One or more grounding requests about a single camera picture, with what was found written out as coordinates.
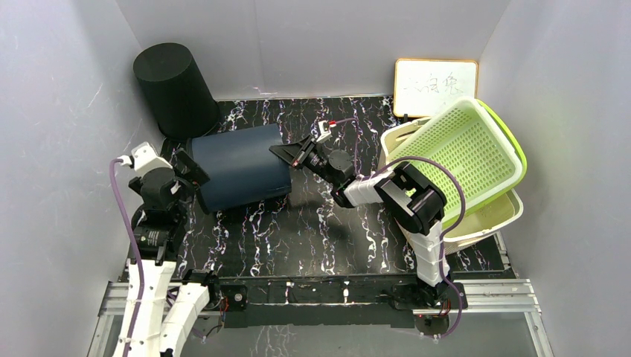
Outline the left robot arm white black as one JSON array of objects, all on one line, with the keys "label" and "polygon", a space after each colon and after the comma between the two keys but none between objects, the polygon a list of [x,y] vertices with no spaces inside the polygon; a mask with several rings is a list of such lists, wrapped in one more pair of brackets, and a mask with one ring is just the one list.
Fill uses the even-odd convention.
[{"label": "left robot arm white black", "polygon": [[128,187],[142,204],[130,218],[122,202],[115,173],[110,181],[133,257],[129,262],[128,293],[115,356],[180,356],[193,325],[205,310],[225,306],[218,277],[209,270],[191,269],[173,301],[170,282],[186,234],[191,202],[208,182],[207,173],[182,149],[178,170],[147,142],[111,161],[130,167],[135,177]]}]

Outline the small whiteboard with writing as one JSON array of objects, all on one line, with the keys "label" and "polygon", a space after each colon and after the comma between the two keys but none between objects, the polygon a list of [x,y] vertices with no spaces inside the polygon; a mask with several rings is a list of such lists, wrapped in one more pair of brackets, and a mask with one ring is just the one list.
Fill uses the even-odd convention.
[{"label": "small whiteboard with writing", "polygon": [[473,60],[398,59],[392,112],[400,118],[433,116],[459,97],[475,97],[477,82]]}]

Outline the green perforated plastic basket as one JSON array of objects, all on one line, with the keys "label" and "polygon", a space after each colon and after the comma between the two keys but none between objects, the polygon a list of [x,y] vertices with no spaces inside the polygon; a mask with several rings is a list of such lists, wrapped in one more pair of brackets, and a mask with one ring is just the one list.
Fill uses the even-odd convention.
[{"label": "green perforated plastic basket", "polygon": [[426,122],[408,122],[381,135],[383,159],[412,156],[445,167],[461,186],[467,215],[524,178],[528,162],[513,133],[485,103],[459,97]]}]

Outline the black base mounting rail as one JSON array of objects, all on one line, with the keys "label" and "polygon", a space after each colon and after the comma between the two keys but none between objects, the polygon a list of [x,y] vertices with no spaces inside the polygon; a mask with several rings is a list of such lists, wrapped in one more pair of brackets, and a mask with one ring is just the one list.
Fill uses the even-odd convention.
[{"label": "black base mounting rail", "polygon": [[461,283],[430,286],[414,273],[215,277],[200,317],[227,328],[385,324],[439,330],[469,304]]}]

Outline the large black plastic bucket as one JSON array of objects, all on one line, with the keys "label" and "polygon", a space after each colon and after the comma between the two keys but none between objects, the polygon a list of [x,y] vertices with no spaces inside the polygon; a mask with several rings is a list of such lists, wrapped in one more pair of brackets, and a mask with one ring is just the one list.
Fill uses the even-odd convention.
[{"label": "large black plastic bucket", "polygon": [[153,45],[134,59],[132,71],[165,137],[186,141],[216,129],[220,108],[189,48],[175,42]]}]

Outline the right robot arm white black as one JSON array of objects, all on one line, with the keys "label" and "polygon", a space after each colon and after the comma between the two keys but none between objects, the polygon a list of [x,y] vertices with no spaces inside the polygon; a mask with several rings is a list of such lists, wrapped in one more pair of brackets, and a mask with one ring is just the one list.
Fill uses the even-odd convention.
[{"label": "right robot arm white black", "polygon": [[[415,283],[399,284],[386,292],[396,308],[437,308],[443,305],[464,309],[464,293],[452,281],[445,266],[444,237],[463,220],[466,202],[463,189],[447,168],[427,158],[405,156],[368,177],[361,177],[347,152],[325,152],[312,136],[291,144],[271,145],[269,150],[290,167],[308,169],[328,182],[334,202],[343,208],[383,204],[386,213],[414,234],[415,238],[409,244],[416,255],[438,249],[436,263],[429,268],[416,265]],[[442,221],[449,200],[436,183],[414,166],[416,162],[438,169],[457,190],[460,212],[455,223],[448,228],[443,228]]]}]

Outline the aluminium frame rail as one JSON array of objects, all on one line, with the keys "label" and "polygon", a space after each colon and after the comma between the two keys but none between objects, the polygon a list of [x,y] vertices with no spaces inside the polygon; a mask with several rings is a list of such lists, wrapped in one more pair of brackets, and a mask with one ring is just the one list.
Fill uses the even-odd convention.
[{"label": "aluminium frame rail", "polygon": [[511,270],[483,271],[483,278],[474,279],[469,271],[459,271],[454,282],[464,286],[468,308],[451,321],[466,314],[518,314],[525,318],[528,334],[538,356],[552,356],[553,352],[541,319],[534,288],[528,279],[511,276]]}]

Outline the beige perforated plastic basket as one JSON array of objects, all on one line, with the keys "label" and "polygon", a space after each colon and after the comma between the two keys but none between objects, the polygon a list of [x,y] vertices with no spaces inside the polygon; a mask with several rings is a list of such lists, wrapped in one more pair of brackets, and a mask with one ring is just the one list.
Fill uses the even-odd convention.
[{"label": "beige perforated plastic basket", "polygon": [[[378,168],[385,166],[389,162],[388,155],[428,120],[428,117],[416,118],[385,130],[380,137]],[[507,191],[482,209],[467,215],[454,231],[446,235],[445,254],[453,254],[491,237],[520,218],[523,210],[524,205],[517,192],[514,189]]]}]

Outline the dark blue cylindrical bin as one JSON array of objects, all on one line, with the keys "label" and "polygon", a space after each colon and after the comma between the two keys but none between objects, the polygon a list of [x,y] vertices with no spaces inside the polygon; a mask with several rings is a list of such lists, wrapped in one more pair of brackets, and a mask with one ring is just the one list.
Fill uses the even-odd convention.
[{"label": "dark blue cylindrical bin", "polygon": [[288,164],[269,150],[282,143],[276,123],[190,140],[188,150],[192,159],[209,177],[200,187],[199,203],[204,212],[291,193]]}]

